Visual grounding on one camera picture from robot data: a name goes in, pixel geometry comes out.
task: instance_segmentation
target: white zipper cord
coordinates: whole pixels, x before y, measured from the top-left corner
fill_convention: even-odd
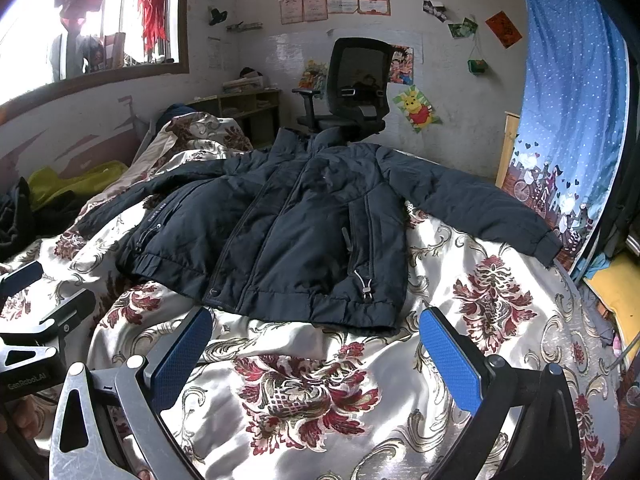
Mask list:
[[[364,284],[364,280],[362,279],[362,276],[360,276],[358,271],[356,269],[353,269],[353,272],[360,279],[360,283],[362,283],[362,296],[363,296],[363,298],[365,300],[373,300],[373,294],[371,293],[371,280],[369,280],[369,283],[367,283],[367,285],[365,285]]]

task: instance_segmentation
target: white wall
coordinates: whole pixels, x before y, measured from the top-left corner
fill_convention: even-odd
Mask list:
[[[293,126],[303,107],[302,99],[290,94],[289,89],[297,86],[305,59],[329,61],[336,37],[349,34],[383,41],[418,41],[423,46],[424,64],[416,64],[415,82],[444,124],[431,124],[416,134],[391,103],[387,129],[370,140],[494,178],[504,139],[504,111],[519,113],[522,104],[527,40],[525,37],[505,50],[484,20],[504,10],[526,36],[525,1],[437,0],[447,6],[454,22],[461,22],[465,16],[476,17],[482,54],[492,69],[481,76],[467,71],[471,38],[452,39],[446,24],[422,11],[422,1],[391,0],[391,17],[330,14],[324,22],[281,25],[278,0],[238,0],[238,20],[264,23],[263,30],[242,33],[240,65],[263,72],[282,88],[283,120]],[[335,33],[329,36],[326,33],[331,29]],[[403,88],[390,87],[390,96]]]
[[[51,166],[64,176],[110,158],[130,158],[138,140],[131,113],[151,120],[175,102],[217,93],[224,80],[238,76],[237,59],[228,72],[210,70],[207,37],[237,48],[238,37],[225,26],[235,23],[236,0],[188,0],[190,73],[129,80],[78,92],[31,110],[0,126],[0,192],[18,176]],[[209,27],[207,6],[228,10],[226,23]]]

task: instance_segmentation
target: jacket sleeve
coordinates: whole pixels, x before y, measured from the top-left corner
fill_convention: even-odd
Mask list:
[[[120,213],[149,195],[168,193],[195,180],[206,180],[224,174],[237,173],[242,167],[250,165],[250,159],[250,153],[247,153],[243,156],[218,160],[187,162],[175,170],[152,178],[148,182],[140,182],[113,200],[89,211],[76,224],[76,230],[82,237],[89,239]]]
[[[389,148],[378,148],[376,158],[396,193],[454,229],[506,242],[545,267],[562,248],[540,216],[490,182]]]

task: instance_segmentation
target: jacket collar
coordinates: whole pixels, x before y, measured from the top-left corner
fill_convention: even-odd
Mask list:
[[[331,146],[344,146],[346,142],[340,128],[329,128],[314,136],[302,136],[286,128],[278,131],[271,148],[272,153],[317,153]]]

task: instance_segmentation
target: window sill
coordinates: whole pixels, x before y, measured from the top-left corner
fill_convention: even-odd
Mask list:
[[[187,62],[127,66],[50,83],[0,105],[0,126],[56,99],[110,83],[162,74],[187,74]]]

